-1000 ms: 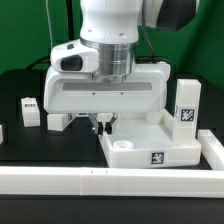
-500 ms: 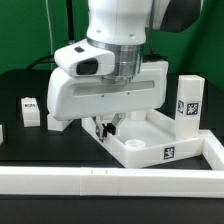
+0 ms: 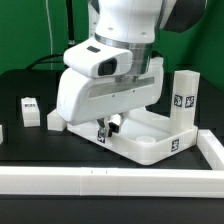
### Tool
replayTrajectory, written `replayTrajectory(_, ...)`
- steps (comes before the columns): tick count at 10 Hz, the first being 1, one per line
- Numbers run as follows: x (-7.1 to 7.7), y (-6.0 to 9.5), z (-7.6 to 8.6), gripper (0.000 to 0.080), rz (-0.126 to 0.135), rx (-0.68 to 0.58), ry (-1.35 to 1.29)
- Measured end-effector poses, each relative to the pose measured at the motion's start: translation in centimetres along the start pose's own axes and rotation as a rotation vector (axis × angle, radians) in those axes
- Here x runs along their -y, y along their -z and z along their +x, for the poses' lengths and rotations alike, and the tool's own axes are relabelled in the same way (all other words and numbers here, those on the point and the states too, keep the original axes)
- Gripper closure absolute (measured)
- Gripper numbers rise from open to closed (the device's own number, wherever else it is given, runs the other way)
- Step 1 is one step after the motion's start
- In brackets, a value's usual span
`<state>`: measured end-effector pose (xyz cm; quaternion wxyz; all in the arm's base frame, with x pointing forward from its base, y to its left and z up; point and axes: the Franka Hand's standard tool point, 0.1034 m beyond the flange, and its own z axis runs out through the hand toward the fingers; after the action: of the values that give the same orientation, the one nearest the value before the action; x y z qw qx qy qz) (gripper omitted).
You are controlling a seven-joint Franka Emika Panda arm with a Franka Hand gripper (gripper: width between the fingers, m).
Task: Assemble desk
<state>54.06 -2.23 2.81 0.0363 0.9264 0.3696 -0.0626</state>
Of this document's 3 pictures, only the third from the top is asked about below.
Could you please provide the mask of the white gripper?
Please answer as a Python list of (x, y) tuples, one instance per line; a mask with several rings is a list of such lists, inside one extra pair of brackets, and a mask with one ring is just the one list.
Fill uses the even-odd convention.
[(114, 77), (92, 79), (68, 68), (59, 82), (57, 112), (71, 125), (98, 119), (99, 136), (110, 137), (111, 129), (115, 133), (120, 131), (128, 111), (159, 100), (163, 74), (162, 57), (152, 58), (148, 72), (136, 81), (119, 82)]

